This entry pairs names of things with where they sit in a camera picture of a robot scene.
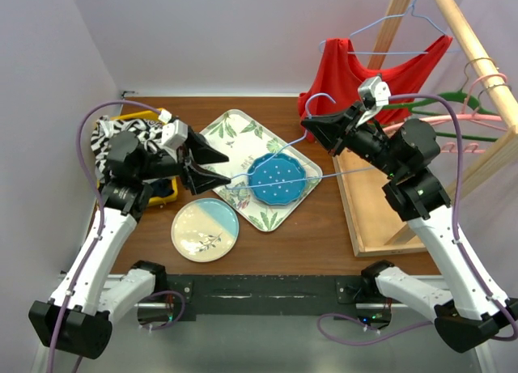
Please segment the navy maroon-trimmed tank top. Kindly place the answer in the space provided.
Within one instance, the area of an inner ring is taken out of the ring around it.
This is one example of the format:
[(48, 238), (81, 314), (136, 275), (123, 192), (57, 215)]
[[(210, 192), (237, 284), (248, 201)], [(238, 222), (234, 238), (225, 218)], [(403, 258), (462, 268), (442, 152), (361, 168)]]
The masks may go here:
[(151, 183), (151, 188), (153, 190), (152, 197), (165, 198), (174, 194), (174, 189), (172, 188), (172, 181), (169, 179), (153, 181)]

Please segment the black white striped tank top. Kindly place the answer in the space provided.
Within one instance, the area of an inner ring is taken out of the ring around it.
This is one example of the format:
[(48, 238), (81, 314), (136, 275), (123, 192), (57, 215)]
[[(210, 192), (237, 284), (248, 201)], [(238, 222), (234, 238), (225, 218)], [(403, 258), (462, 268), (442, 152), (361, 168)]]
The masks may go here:
[(97, 184), (104, 181), (107, 171), (106, 156), (108, 144), (112, 137), (120, 132), (128, 131), (134, 134), (146, 152), (155, 155), (159, 152), (163, 123), (146, 118), (108, 119), (101, 117), (96, 122), (96, 129), (91, 134), (91, 150), (95, 156), (95, 172)]

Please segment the red tank top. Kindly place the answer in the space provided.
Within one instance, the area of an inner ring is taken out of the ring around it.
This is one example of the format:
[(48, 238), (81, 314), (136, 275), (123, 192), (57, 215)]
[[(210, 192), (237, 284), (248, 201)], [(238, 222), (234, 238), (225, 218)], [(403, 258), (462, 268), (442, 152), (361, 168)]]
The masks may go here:
[(365, 79), (380, 75), (394, 95), (417, 93), (452, 43), (442, 35), (423, 54), (384, 70), (369, 69), (355, 55), (348, 38), (328, 39), (325, 43), (316, 77), (308, 91), (299, 94), (298, 112), (306, 116), (309, 104), (313, 116), (331, 114), (349, 108), (359, 100), (358, 87)]

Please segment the green plastic hanger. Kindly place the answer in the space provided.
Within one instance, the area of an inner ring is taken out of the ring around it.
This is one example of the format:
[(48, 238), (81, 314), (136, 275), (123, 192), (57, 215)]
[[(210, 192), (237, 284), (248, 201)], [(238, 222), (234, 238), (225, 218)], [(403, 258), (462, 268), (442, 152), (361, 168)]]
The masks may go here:
[[(468, 97), (468, 94), (463, 92), (462, 90), (446, 91), (443, 93), (439, 93), (439, 96), (450, 103), (463, 104), (464, 102), (466, 102), (467, 106), (469, 108), (471, 108), (473, 110), (477, 110), (480, 114), (496, 116), (496, 113), (485, 110), (480, 105), (480, 102), (477, 98), (475, 98), (473, 96)], [(418, 108), (420, 108), (420, 107), (431, 105), (433, 103), (435, 103), (435, 100), (430, 99), (430, 98), (424, 99), (424, 100), (417, 100), (417, 101), (413, 101), (413, 102), (409, 102), (409, 103), (397, 102), (395, 104), (389, 104), (389, 105), (384, 106), (384, 110), (406, 109), (410, 114), (423, 114), (426, 116), (437, 116), (437, 113), (418, 110)], [(476, 135), (464, 135), (464, 134), (462, 135), (462, 139), (469, 140), (469, 141), (477, 141), (477, 142), (496, 142), (497, 141), (497, 138), (490, 138), (490, 137), (483, 137), (483, 136), (476, 136)]]

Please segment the thin pink wire hanger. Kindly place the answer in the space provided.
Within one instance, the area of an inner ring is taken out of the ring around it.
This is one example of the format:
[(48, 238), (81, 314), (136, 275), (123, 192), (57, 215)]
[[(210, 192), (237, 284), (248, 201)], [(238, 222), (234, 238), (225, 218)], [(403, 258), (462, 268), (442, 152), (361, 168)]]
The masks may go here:
[(499, 68), (497, 67), (495, 61), (491, 58), (491, 57), (477, 57), (475, 58), (474, 60), (470, 60), (468, 61), (465, 66), (464, 66), (464, 69), (463, 69), (463, 72), (464, 72), (464, 75), (465, 75), (465, 82), (462, 86), (462, 88), (465, 87), (465, 85), (468, 83), (469, 81), (469, 75), (468, 75), (468, 68), (470, 66), (473, 66), (477, 61), (489, 61), (494, 67), (495, 69), (497, 70), (496, 73), (493, 73), (493, 74), (488, 74), (488, 75), (483, 75), (483, 76), (480, 76), (478, 77), (470, 86), (469, 88), (469, 91), (466, 93), (466, 97), (462, 103), (462, 108), (461, 108), (461, 114), (465, 114), (465, 110), (467, 108), (471, 108), (472, 110), (472, 117), (474, 117), (475, 115), (477, 114), (481, 114), (481, 115), (492, 115), (492, 116), (496, 116), (496, 113), (494, 112), (490, 112), (488, 110), (486, 110), (483, 105), (482, 105), (482, 101), (481, 101), (481, 98), (482, 98), (482, 94), (486, 94), (486, 95), (489, 95), (489, 90), (492, 90), (498, 86), (500, 86), (500, 84), (498, 83), (494, 83), (490, 86), (486, 86), (484, 87), (477, 95), (477, 98), (476, 98), (476, 101), (477, 101), (477, 104), (475, 107), (471, 107), (469, 105), (469, 102), (473, 96), (473, 89), (475, 88), (475, 86), (478, 84), (478, 83), (482, 83), (483, 81), (486, 81), (487, 79), (489, 78), (500, 78), (501, 81), (502, 81), (502, 84), (507, 87), (508, 86), (508, 79), (507, 79), (507, 76), (503, 73), (501, 73), (499, 71)]

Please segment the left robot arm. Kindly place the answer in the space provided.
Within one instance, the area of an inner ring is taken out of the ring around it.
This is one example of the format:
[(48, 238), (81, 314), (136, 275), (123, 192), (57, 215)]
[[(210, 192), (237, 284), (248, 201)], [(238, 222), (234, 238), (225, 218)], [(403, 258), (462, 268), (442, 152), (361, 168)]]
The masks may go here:
[(113, 327), (145, 298), (159, 302), (168, 292), (164, 266), (138, 261), (110, 290), (104, 284), (118, 253), (130, 237), (153, 193), (151, 180), (179, 177), (193, 194), (204, 193), (230, 179), (206, 170), (207, 164), (226, 163), (227, 155), (214, 149), (187, 126), (173, 143), (171, 156), (160, 147), (148, 151), (138, 136), (121, 131), (108, 141), (108, 174), (101, 186), (100, 208), (70, 271), (45, 301), (35, 301), (28, 318), (41, 343), (56, 351), (96, 359), (105, 350)]

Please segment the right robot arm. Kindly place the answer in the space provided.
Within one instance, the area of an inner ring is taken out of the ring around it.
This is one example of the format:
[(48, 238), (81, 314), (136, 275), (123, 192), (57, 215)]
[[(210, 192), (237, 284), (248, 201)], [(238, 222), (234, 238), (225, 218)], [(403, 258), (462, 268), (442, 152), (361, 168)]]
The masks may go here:
[(387, 202), (425, 245), (448, 286), (435, 288), (378, 261), (361, 273), (367, 301), (385, 297), (414, 309), (458, 353), (500, 340), (501, 329), (517, 327), (517, 300), (487, 273), (461, 231), (456, 203), (428, 168), (440, 153), (430, 124), (410, 119), (388, 136), (380, 125), (364, 122), (357, 102), (341, 112), (304, 118), (301, 125), (331, 155), (349, 150), (387, 176)]

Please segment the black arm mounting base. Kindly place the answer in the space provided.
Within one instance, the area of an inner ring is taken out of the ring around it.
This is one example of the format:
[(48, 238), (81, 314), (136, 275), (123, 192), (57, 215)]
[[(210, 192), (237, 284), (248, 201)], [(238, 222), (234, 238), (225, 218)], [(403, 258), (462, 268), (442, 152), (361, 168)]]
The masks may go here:
[(360, 276), (169, 274), (168, 286), (186, 300), (183, 320), (200, 315), (320, 316), (387, 307)]

